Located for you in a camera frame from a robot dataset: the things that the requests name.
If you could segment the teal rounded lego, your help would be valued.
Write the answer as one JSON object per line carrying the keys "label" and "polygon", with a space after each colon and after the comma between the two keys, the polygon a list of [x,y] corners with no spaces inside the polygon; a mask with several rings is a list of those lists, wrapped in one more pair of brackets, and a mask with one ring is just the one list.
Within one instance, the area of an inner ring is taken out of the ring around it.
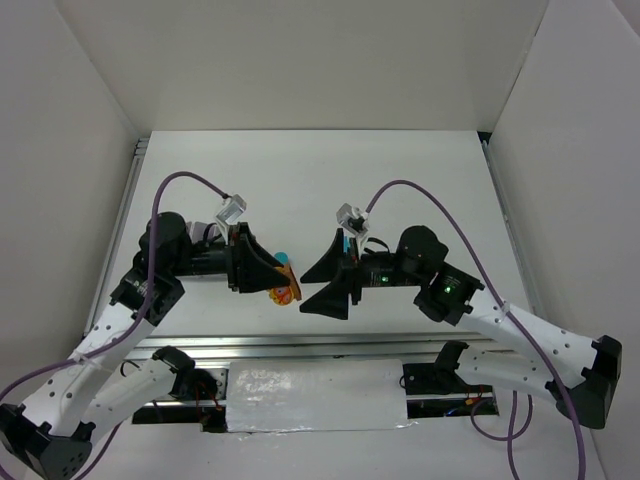
{"label": "teal rounded lego", "polygon": [[283,265],[287,265],[290,263],[289,257],[285,252],[276,252],[274,257]]}

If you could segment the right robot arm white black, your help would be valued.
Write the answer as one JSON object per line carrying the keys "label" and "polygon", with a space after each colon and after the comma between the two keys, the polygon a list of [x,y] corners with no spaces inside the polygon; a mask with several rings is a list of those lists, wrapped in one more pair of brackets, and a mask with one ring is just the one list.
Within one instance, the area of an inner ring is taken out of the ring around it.
{"label": "right robot arm white black", "polygon": [[502,360],[449,341],[434,364],[444,381],[522,391],[584,427],[604,428],[621,374],[621,343],[575,334],[496,300],[480,280],[448,264],[448,252],[425,226],[405,229],[394,252],[368,253],[337,229],[328,251],[301,277],[323,287],[300,310],[345,320],[365,288],[417,287],[414,304],[427,318],[479,333],[519,355]]}

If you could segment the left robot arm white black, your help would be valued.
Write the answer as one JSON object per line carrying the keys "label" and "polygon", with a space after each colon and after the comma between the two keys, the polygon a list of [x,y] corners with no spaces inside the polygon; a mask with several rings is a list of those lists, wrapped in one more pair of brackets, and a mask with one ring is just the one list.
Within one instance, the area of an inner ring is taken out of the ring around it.
{"label": "left robot arm white black", "polygon": [[282,264],[257,243],[245,222],[231,226],[227,241],[195,242],[183,217],[165,212],[148,223],[139,247],[68,365],[20,404],[1,406],[3,445],[43,479],[73,478],[94,444],[148,402],[166,396],[215,398],[217,380],[173,346],[159,348],[133,372],[117,377],[126,356],[184,295],[181,278],[224,275],[238,293],[290,283]]}

